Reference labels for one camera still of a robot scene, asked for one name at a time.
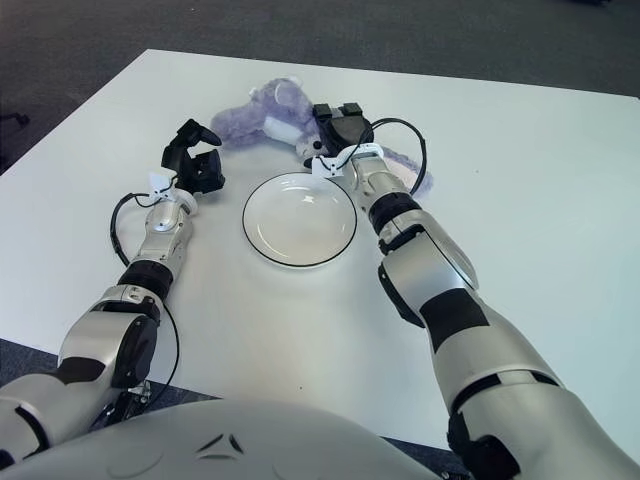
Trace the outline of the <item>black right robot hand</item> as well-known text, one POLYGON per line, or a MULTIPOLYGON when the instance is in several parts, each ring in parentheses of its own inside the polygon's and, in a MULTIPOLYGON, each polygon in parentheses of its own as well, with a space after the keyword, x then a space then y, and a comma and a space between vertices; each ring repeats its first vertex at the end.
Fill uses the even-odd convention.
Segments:
POLYGON ((359 142, 372 142, 371 123, 363 115, 358 103, 344 103, 336 108, 328 104, 314 104, 312 114, 320 140, 330 156, 359 142))

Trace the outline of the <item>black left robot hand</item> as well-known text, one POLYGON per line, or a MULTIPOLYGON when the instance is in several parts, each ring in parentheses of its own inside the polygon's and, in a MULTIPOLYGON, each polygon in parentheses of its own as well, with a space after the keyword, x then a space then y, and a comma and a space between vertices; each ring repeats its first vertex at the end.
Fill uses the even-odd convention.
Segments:
POLYGON ((221 139, 214 132, 189 119, 165 147, 161 166, 175 173, 176 188, 190 194, 207 194, 220 190, 224 187, 225 177, 216 147, 221 145, 221 139), (213 146, 213 149, 192 157, 189 149, 199 143, 213 146))

